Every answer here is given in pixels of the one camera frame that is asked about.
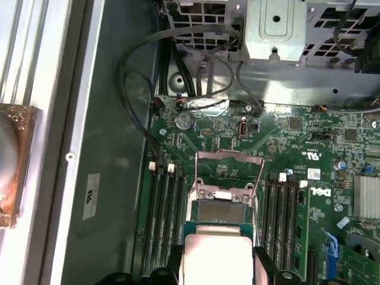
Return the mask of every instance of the label sticker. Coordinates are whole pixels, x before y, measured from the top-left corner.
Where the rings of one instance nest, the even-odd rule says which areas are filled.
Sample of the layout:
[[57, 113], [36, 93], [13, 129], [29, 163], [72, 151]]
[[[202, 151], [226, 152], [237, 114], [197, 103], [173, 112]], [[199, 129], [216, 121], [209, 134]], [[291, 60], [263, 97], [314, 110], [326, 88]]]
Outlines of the label sticker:
[[308, 179], [321, 180], [321, 170], [317, 168], [308, 168]]
[[84, 197], [83, 220], [95, 216], [100, 173], [89, 174]]
[[347, 217], [344, 217], [344, 218], [342, 218], [342, 219], [340, 220], [339, 223], [337, 223], [337, 227], [338, 227], [339, 229], [342, 229], [342, 228], [344, 228], [349, 222], [350, 222], [350, 219], [347, 218]]

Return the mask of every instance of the wire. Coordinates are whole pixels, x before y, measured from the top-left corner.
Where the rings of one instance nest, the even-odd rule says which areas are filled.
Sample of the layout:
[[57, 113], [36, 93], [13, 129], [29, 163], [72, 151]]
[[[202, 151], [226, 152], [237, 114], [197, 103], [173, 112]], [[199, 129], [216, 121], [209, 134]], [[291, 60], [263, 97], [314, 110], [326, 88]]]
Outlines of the wire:
[[167, 74], [169, 72], [170, 56], [172, 55], [172, 45], [169, 39], [163, 39], [161, 45], [161, 64], [160, 64], [160, 84], [159, 94], [169, 95], [167, 89]]
[[344, 24], [346, 23], [346, 21], [350, 18], [351, 13], [354, 10], [354, 6], [356, 5], [356, 1], [357, 0], [353, 0], [352, 1], [351, 5], [350, 5], [350, 8], [347, 10], [347, 12], [342, 17], [342, 19], [340, 19], [340, 21], [338, 22], [338, 24], [335, 27], [334, 32], [332, 34], [333, 35], [333, 39], [334, 39], [334, 43], [336, 44], [336, 46], [342, 52], [344, 52], [344, 53], [346, 53], [346, 54], [348, 54], [350, 56], [360, 56], [360, 55], [364, 54], [364, 49], [361, 49], [361, 50], [351, 50], [351, 49], [342, 47], [342, 45], [340, 45], [340, 43], [339, 43], [339, 34], [341, 33], [342, 28], [343, 28]]
[[176, 62], [180, 76], [183, 79], [183, 84], [185, 85], [188, 97], [196, 97], [197, 94], [195, 92], [194, 82], [192, 80], [191, 73], [189, 72], [189, 69], [186, 66], [186, 64], [183, 62], [182, 55], [177, 50], [177, 46], [174, 40], [172, 40], [172, 46], [173, 57]]
[[208, 108], [211, 108], [211, 107], [215, 107], [215, 106], [218, 106], [222, 103], [224, 103], [225, 101], [227, 101], [226, 99], [222, 99], [218, 102], [215, 102], [215, 103], [212, 103], [212, 104], [209, 104], [209, 105], [205, 105], [205, 106], [199, 106], [199, 107], [190, 107], [190, 108], [185, 108], [187, 111], [198, 111], [198, 110], [203, 110], [203, 109], [208, 109]]
[[[124, 74], [123, 74], [124, 82], [126, 81], [127, 75], [132, 73], [132, 72], [133, 72], [133, 69], [128, 69], [124, 72]], [[128, 93], [126, 92], [125, 87], [123, 88], [122, 93], [119, 92], [119, 98], [120, 98], [120, 101], [121, 101], [121, 104], [122, 104], [124, 110], [126, 111], [128, 116], [131, 118], [131, 121], [133, 122], [133, 124], [136, 126], [136, 129], [138, 131], [140, 131], [140, 133], [142, 133], [142, 135], [147, 139], [149, 144], [152, 146], [152, 152], [153, 152], [153, 155], [155, 156], [155, 158], [157, 160], [157, 164], [162, 165], [162, 160], [161, 160], [161, 155], [160, 155], [160, 144], [156, 140], [156, 138], [154, 136], [152, 136], [147, 131], [147, 129], [145, 129], [143, 123], [141, 123], [141, 121], [138, 119], [138, 116], [135, 113], [135, 111], [133, 110], [132, 104], [129, 101]]]
[[319, 107], [322, 110], [329, 113], [338, 113], [338, 114], [344, 114], [344, 115], [371, 114], [371, 113], [380, 112], [380, 107], [366, 109], [366, 110], [342, 110], [342, 109], [335, 109], [333, 107], [327, 107], [326, 105], [320, 105]]
[[139, 70], [137, 69], [134, 69], [134, 68], [130, 68], [128, 70], [125, 71], [125, 78], [128, 77], [128, 74], [137, 74], [139, 75], [142, 79], [144, 79], [146, 81], [146, 83], [148, 84], [149, 86], [149, 94], [150, 94], [150, 99], [152, 101], [154, 101], [154, 86], [153, 86], [153, 83], [150, 81], [150, 79], [143, 73], [139, 72]]
[[232, 37], [238, 37], [239, 32], [236, 31], [233, 27], [227, 25], [220, 24], [208, 24], [201, 25], [195, 27], [185, 27], [185, 28], [176, 28], [170, 30], [163, 30], [157, 33], [151, 34], [140, 41], [134, 43], [131, 47], [129, 47], [119, 58], [118, 66], [116, 68], [116, 88], [118, 90], [119, 98], [123, 108], [125, 109], [128, 116], [131, 118], [131, 121], [136, 126], [137, 130], [142, 133], [142, 135], [146, 138], [149, 144], [152, 147], [153, 155], [155, 156], [156, 162], [158, 165], [162, 165], [162, 158], [160, 153], [160, 144], [159, 142], [144, 128], [144, 125], [138, 119], [138, 116], [133, 111], [131, 102], [129, 101], [128, 94], [126, 92], [126, 62], [128, 58], [133, 54], [133, 52], [144, 46], [146, 43], [155, 42], [161, 39], [166, 39], [168, 37], [175, 37], [181, 34], [189, 34], [189, 33], [221, 33], [221, 34], [229, 34]]
[[189, 98], [188, 101], [191, 101], [191, 100], [197, 100], [197, 99], [204, 99], [204, 98], [211, 98], [211, 97], [213, 97], [213, 96], [215, 96], [215, 95], [218, 95], [218, 94], [220, 94], [220, 93], [224, 93], [224, 92], [228, 91], [228, 90], [232, 87], [232, 85], [233, 85], [233, 81], [234, 81], [234, 79], [235, 79], [235, 76], [234, 76], [234, 74], [233, 74], [233, 69], [231, 68], [231, 66], [230, 66], [230, 65], [229, 65], [224, 59], [221, 59], [219, 56], [217, 56], [217, 55], [213, 55], [212, 53], [207, 52], [207, 51], [205, 51], [205, 50], [196, 49], [196, 48], [194, 48], [194, 47], [192, 47], [192, 46], [187, 46], [187, 45], [184, 45], [184, 46], [185, 46], [186, 48], [190, 49], [190, 50], [193, 50], [193, 51], [196, 51], [196, 52], [200, 52], [200, 53], [202, 53], [204, 56], [206, 56], [206, 57], [208, 57], [208, 58], [214, 58], [214, 59], [217, 59], [218, 61], [220, 61], [221, 63], [223, 63], [223, 64], [228, 68], [228, 70], [229, 70], [229, 72], [230, 72], [230, 75], [231, 75], [230, 83], [229, 83], [226, 87], [224, 87], [224, 88], [222, 88], [222, 89], [219, 89], [219, 90], [217, 90], [217, 91], [211, 92], [211, 93], [209, 93], [209, 94], [205, 94], [205, 95], [202, 95], [202, 96], [198, 96], [198, 97], [196, 97], [196, 98]]
[[254, 95], [254, 93], [252, 91], [250, 91], [250, 89], [246, 85], [244, 85], [242, 77], [240, 76], [240, 70], [242, 69], [242, 65], [243, 65], [242, 61], [240, 61], [239, 64], [237, 65], [237, 68], [236, 68], [236, 79], [237, 79], [240, 87], [242, 87], [243, 90], [246, 91], [246, 93], [252, 98], [252, 100], [254, 101], [255, 105], [258, 108], [258, 110], [264, 111], [264, 108], [261, 105], [259, 99], [257, 99], [257, 97]]
[[[236, 40], [233, 43], [223, 43], [222, 45], [218, 45], [218, 46], [214, 47], [212, 50], [210, 50], [209, 53], [213, 55], [215, 53], [221, 52], [221, 51], [223, 51], [225, 49], [230, 48], [231, 46], [233, 46], [237, 42], [238, 42], [238, 40]], [[201, 65], [199, 65], [199, 68], [198, 68], [198, 71], [197, 71], [197, 76], [196, 76], [196, 86], [197, 86], [197, 95], [198, 96], [202, 95], [202, 82], [201, 82], [201, 80], [202, 80], [203, 70], [204, 70], [204, 67], [202, 67]]]

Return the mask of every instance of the blue connector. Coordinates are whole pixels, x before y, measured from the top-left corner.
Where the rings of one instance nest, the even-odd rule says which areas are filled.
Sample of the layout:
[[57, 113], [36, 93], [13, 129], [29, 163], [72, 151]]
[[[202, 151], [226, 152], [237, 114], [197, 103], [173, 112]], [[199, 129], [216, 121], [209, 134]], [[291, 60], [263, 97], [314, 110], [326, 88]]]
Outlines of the blue connector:
[[337, 278], [337, 262], [339, 258], [339, 244], [335, 236], [331, 235], [328, 232], [325, 232], [329, 240], [329, 246], [326, 246], [327, 254], [327, 270], [326, 270], [326, 279], [335, 279]]

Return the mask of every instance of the capacitor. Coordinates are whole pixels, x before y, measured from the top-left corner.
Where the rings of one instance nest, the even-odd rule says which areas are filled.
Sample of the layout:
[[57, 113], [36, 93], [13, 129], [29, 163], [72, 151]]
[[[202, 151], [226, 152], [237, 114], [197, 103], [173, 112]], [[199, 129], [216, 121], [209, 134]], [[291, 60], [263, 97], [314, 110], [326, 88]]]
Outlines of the capacitor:
[[334, 164], [335, 170], [346, 170], [347, 169], [347, 163], [345, 161], [338, 161]]
[[286, 173], [287, 176], [289, 176], [289, 175], [292, 175], [292, 174], [293, 174], [293, 169], [286, 168], [286, 169], [284, 170], [284, 172]]
[[334, 205], [334, 211], [335, 212], [342, 212], [343, 211], [343, 206], [341, 204], [335, 204]]
[[187, 132], [194, 126], [194, 117], [189, 112], [181, 112], [175, 118], [175, 123], [181, 132]]

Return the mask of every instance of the usb port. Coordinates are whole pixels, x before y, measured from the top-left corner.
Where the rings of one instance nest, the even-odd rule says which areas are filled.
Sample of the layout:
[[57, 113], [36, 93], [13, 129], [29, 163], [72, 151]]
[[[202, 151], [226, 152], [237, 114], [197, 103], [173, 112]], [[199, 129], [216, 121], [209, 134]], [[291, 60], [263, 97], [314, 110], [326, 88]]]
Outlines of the usb port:
[[245, 122], [240, 123], [239, 133], [240, 133], [240, 136], [244, 136], [247, 134], [247, 124]]

